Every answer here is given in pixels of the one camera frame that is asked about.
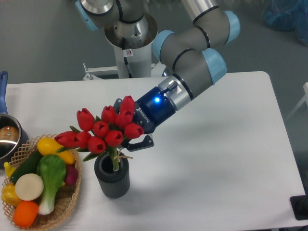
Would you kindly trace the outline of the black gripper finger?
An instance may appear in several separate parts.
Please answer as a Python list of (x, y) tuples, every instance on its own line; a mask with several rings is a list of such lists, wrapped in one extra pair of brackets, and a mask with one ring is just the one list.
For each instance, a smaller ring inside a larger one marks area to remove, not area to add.
[(118, 98), (116, 99), (114, 105), (113, 105), (113, 109), (116, 112), (116, 114), (118, 115), (120, 113), (120, 106), (122, 104), (123, 100)]
[(132, 143), (132, 140), (125, 139), (120, 145), (120, 150), (127, 149), (129, 152), (139, 151), (154, 146), (152, 134), (147, 134), (144, 136), (143, 140), (137, 143)]

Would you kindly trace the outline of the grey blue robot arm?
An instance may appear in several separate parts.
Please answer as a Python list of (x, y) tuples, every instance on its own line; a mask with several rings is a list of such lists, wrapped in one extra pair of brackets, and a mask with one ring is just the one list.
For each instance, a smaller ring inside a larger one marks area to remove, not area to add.
[(214, 0), (185, 0), (192, 28), (177, 34), (159, 32), (141, 0), (78, 0), (75, 3), (90, 30), (104, 28), (113, 46), (120, 78), (150, 77), (152, 56), (171, 75), (136, 101), (134, 118), (145, 132), (142, 142), (124, 141), (121, 149), (136, 151), (153, 146), (154, 130), (227, 72), (216, 51), (237, 38), (238, 17), (222, 11)]

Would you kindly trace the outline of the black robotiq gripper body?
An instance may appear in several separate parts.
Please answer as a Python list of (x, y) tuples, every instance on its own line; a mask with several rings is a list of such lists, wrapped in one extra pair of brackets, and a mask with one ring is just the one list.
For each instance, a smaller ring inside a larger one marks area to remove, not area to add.
[(135, 102), (134, 121), (143, 128), (144, 134), (153, 133), (154, 130), (175, 114), (170, 100), (160, 95), (161, 90), (154, 87)]

